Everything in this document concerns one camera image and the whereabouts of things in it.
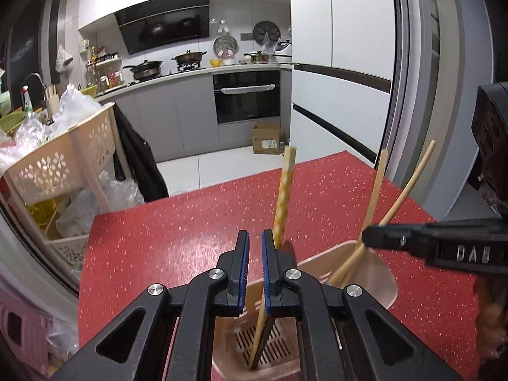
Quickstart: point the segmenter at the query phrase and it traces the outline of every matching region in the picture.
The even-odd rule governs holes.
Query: wooden chopstick
[[[293,183],[293,169],[295,167],[296,148],[286,146],[284,150],[284,163],[283,170],[280,174],[279,195],[277,198],[277,208],[275,210],[275,221],[273,223],[273,242],[275,249],[280,249],[283,244],[283,235],[285,231],[286,219],[288,217],[288,203],[291,191],[291,184]],[[252,343],[251,356],[249,358],[249,368],[255,369],[258,360],[255,357],[265,349],[267,337],[262,337],[262,334],[271,331],[271,327],[275,319],[267,319],[265,309],[265,290],[263,288],[263,295],[261,296],[261,306],[257,316],[256,333],[254,334],[254,342]]]
[[[372,188],[372,194],[370,196],[369,206],[367,207],[367,213],[365,215],[365,219],[363,220],[362,230],[360,231],[360,236],[356,241],[355,251],[363,245],[362,241],[362,233],[367,226],[372,224],[372,219],[374,218],[374,212],[376,211],[376,206],[378,205],[379,193],[381,192],[381,186],[383,185],[384,173],[386,171],[386,164],[388,161],[388,150],[383,149],[379,154],[379,164],[378,171],[376,172],[376,178],[374,181],[374,187]],[[355,272],[355,266],[353,266],[349,272],[344,277],[344,280],[340,282],[340,287],[344,288],[345,282],[347,283],[353,272]],[[333,282],[330,280],[330,284],[335,286],[337,282]]]
[[[416,182],[420,178],[423,169],[425,169],[425,166],[427,165],[427,162],[430,159],[430,156],[432,155],[432,152],[434,151],[434,148],[436,147],[436,141],[432,140],[430,142],[429,147],[427,148],[425,154],[423,155],[422,160],[420,161],[420,164],[416,168],[415,172],[412,174],[410,181],[407,183],[406,187],[400,193],[400,196],[397,198],[393,206],[390,208],[388,213],[384,216],[384,218],[379,222],[379,226],[386,226],[392,218],[395,216],[397,211],[402,206],[402,203],[405,201],[407,196],[411,193],[412,189],[414,188]],[[364,254],[366,250],[365,245],[360,245],[357,250],[353,252],[353,254],[342,264],[342,266],[337,269],[330,278],[331,282],[342,282],[342,279],[346,275],[346,273],[356,264],[358,259]]]

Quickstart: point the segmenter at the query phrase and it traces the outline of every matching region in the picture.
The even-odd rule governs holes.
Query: white tile floor
[[[281,168],[282,155],[260,155],[252,146],[184,157],[157,164],[169,195],[190,192],[229,180]]]

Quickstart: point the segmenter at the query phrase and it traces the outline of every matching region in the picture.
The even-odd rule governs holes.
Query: black built-in oven
[[[219,124],[280,116],[279,70],[213,76]]]

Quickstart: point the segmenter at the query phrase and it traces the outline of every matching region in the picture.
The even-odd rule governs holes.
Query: red speckled tabletop
[[[296,166],[284,238],[294,243],[298,261],[358,237],[374,178],[374,170],[346,152]],[[280,170],[272,170],[98,216],[81,275],[80,344],[153,282],[187,284],[214,267],[220,253],[233,249],[239,229],[251,234],[249,281],[261,278],[259,236],[273,226],[279,181]],[[383,183],[375,222],[398,194]],[[407,199],[393,222],[431,220]],[[399,285],[390,312],[466,381],[476,379],[474,277],[429,269],[404,252],[379,253]]]

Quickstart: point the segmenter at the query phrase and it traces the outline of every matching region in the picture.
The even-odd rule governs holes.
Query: yellow bowl
[[[222,60],[221,59],[210,60],[210,64],[212,65],[212,67],[219,67],[222,66]]]

